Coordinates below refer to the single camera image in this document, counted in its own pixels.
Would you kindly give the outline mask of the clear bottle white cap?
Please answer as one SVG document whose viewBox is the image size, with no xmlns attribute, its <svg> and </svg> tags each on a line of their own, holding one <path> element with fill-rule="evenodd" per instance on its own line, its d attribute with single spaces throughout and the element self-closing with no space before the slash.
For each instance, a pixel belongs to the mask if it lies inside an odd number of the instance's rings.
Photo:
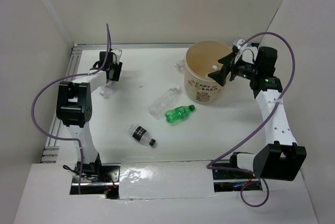
<svg viewBox="0 0 335 224">
<path fill-rule="evenodd" d="M 213 66 L 212 66 L 212 69 L 214 69 L 215 71 L 218 71 L 219 67 L 216 66 L 216 65 L 213 65 Z"/>
</svg>

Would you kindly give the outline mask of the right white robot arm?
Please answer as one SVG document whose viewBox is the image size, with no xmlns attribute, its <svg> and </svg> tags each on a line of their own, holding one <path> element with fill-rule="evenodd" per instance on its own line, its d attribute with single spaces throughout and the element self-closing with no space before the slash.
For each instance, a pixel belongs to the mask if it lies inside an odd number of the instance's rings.
<svg viewBox="0 0 335 224">
<path fill-rule="evenodd" d="M 256 178 L 293 181 L 307 156 L 288 124 L 282 99 L 284 90 L 274 75 L 276 60 L 277 50 L 271 47 L 260 47 L 253 63 L 244 61 L 242 53 L 233 47 L 230 54 L 218 61 L 221 70 L 208 75 L 219 84 L 225 83 L 227 75 L 231 81 L 237 76 L 248 79 L 262 114 L 265 146 L 257 154 L 232 154 L 228 171 L 234 178 L 248 172 Z"/>
</svg>

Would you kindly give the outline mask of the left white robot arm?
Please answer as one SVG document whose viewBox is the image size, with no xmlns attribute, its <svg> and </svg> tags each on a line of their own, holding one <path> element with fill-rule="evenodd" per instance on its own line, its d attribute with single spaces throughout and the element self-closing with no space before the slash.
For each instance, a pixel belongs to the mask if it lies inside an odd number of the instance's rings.
<svg viewBox="0 0 335 224">
<path fill-rule="evenodd" d="M 83 77 L 59 84 L 57 118 L 68 129 L 77 154 L 77 172 L 96 182 L 103 177 L 99 153 L 94 147 L 89 121 L 93 114 L 91 93 L 113 81 L 119 81 L 122 51 L 109 49 L 99 53 L 99 60 Z"/>
</svg>

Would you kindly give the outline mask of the cream capybara plastic bin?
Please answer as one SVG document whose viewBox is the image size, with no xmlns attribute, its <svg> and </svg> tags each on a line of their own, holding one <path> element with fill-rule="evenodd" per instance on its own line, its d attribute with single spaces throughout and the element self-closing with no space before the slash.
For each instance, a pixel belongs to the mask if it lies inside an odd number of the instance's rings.
<svg viewBox="0 0 335 224">
<path fill-rule="evenodd" d="M 200 41 L 193 44 L 185 55 L 184 88 L 186 95 L 196 103 L 208 105 L 222 94 L 223 87 L 208 77 L 213 65 L 221 69 L 218 60 L 232 52 L 231 48 L 217 41 Z"/>
</svg>

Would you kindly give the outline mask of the clear bottle behind bin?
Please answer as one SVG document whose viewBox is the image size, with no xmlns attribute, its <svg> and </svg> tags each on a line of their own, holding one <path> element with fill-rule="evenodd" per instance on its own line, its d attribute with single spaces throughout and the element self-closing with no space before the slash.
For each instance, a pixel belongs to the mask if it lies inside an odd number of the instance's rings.
<svg viewBox="0 0 335 224">
<path fill-rule="evenodd" d="M 185 73 L 185 61 L 180 60 L 180 61 L 176 62 L 175 68 L 177 69 L 177 71 L 179 73 L 184 74 Z"/>
</svg>

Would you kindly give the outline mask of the clear crushed bottle centre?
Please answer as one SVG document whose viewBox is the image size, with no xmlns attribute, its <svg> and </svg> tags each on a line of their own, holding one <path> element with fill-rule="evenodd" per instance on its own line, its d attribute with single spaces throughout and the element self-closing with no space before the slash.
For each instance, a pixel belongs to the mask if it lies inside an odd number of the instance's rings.
<svg viewBox="0 0 335 224">
<path fill-rule="evenodd" d="M 180 94 L 179 86 L 170 88 L 151 104 L 148 108 L 149 114 L 155 119 L 160 119 L 176 103 Z"/>
</svg>

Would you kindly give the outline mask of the green plastic bottle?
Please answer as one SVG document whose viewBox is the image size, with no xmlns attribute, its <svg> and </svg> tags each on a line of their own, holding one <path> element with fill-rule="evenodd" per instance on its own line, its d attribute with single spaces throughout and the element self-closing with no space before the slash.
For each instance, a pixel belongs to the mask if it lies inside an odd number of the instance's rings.
<svg viewBox="0 0 335 224">
<path fill-rule="evenodd" d="M 181 106 L 167 111 L 164 116 L 166 118 L 166 121 L 172 124 L 187 118 L 194 110 L 194 105 Z"/>
</svg>

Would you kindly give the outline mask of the black label small bottle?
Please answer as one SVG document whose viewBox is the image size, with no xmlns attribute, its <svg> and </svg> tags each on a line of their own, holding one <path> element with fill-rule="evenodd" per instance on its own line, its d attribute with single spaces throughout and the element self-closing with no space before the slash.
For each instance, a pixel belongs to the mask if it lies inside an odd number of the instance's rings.
<svg viewBox="0 0 335 224">
<path fill-rule="evenodd" d="M 144 146 L 154 147 L 156 140 L 151 134 L 139 124 L 132 124 L 128 130 L 129 135 L 138 143 Z"/>
</svg>

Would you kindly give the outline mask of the silver tape sheet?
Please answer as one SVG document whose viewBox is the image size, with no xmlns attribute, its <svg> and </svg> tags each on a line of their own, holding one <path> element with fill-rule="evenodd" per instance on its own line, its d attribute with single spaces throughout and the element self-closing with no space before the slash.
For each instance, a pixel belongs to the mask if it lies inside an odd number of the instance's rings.
<svg viewBox="0 0 335 224">
<path fill-rule="evenodd" d="M 121 199 L 213 197 L 212 171 L 205 161 L 125 163 L 120 167 Z"/>
</svg>

